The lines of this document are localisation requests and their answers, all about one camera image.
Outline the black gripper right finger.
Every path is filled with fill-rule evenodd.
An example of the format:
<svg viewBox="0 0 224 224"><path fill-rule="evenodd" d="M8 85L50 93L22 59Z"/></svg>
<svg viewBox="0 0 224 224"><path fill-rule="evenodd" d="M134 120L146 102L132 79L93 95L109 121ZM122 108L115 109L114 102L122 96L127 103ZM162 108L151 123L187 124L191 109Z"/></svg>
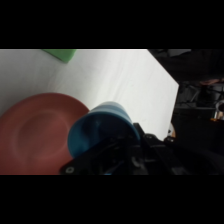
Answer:
<svg viewBox="0 0 224 224"><path fill-rule="evenodd" d="M135 129L141 137L141 151L145 168L149 174L198 175L200 173L200 157L178 146L172 137L164 141L153 134L146 134L138 123Z"/></svg>

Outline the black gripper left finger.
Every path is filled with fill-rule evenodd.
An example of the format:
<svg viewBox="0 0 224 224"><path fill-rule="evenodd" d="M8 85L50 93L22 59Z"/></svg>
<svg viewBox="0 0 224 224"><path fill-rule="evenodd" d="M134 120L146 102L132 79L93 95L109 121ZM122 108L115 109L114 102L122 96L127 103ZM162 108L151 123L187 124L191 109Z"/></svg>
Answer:
<svg viewBox="0 0 224 224"><path fill-rule="evenodd" d="M134 146L130 137L106 138L63 165L61 175L111 175L127 160Z"/></svg>

